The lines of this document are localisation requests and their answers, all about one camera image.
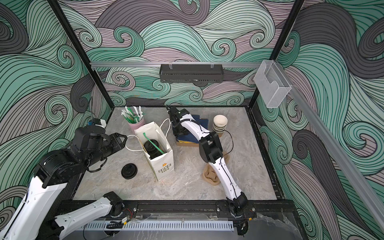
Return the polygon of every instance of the brown cup carrier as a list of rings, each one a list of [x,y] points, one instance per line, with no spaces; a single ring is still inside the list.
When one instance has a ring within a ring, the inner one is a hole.
[[[228,164],[229,161],[229,155],[224,156],[225,164]],[[218,178],[217,174],[215,173],[215,170],[212,168],[211,165],[206,164],[202,177],[204,181],[208,182],[209,184],[216,186],[220,184],[220,179]]]

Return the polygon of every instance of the wall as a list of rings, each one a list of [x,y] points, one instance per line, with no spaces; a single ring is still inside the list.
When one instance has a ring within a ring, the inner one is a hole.
[[[0,33],[1,229],[40,157],[111,109],[46,0],[1,1]]]
[[[326,0],[299,13],[278,61],[366,180],[384,196],[384,1]],[[310,239],[384,234],[291,96],[257,100],[260,132]]]
[[[91,61],[254,61],[270,57],[293,0],[60,0]],[[161,83],[159,68],[100,68],[115,105],[247,105],[256,70],[223,83]]]

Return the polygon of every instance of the paper bag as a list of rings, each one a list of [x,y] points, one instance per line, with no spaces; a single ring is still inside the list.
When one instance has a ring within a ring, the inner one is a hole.
[[[149,154],[144,151],[145,157],[147,158],[147,161],[151,166],[156,176],[156,179],[160,181],[161,179],[167,177],[175,171],[175,165],[173,162],[173,150],[170,147],[169,142],[167,141],[167,138],[165,137],[163,131],[155,122],[145,124],[135,130],[135,134],[141,141],[142,145],[146,141],[148,141],[144,137],[144,132],[147,138],[155,139],[156,141],[158,141],[161,146],[161,149],[164,152],[163,155],[155,157],[154,159],[150,159]]]

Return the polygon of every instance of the paper cup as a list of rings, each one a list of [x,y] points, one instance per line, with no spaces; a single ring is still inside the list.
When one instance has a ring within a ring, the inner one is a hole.
[[[214,117],[213,130],[217,133],[223,133],[227,127],[228,119],[223,115]]]

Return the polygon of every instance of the gray marble surface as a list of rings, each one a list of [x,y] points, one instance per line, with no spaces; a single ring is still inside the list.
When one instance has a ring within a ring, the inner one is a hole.
[[[127,121],[120,115],[122,108],[116,108],[106,127],[106,133],[118,132],[133,134]],[[249,122],[245,108],[187,108],[191,114],[209,119],[209,130],[212,130],[214,116],[225,115],[228,118],[227,130],[232,134],[234,148],[230,153],[228,165],[237,185],[248,199],[275,200],[276,196],[264,165],[255,135]],[[143,108],[147,123],[156,122],[159,126],[168,118],[165,108]],[[162,127],[166,132],[168,124]],[[202,179],[202,171],[206,163],[201,159],[198,147],[176,146],[172,130],[167,139],[174,151],[175,172],[167,178],[156,180],[144,153],[123,149],[111,157],[99,171],[86,172],[75,194],[74,200],[96,200],[105,193],[114,191],[125,200],[215,200],[225,199],[221,184],[212,186]],[[224,133],[220,138],[224,151],[232,147],[231,138]],[[140,149],[136,138],[127,141],[130,149]],[[121,176],[125,164],[134,163],[138,172],[129,180]]]

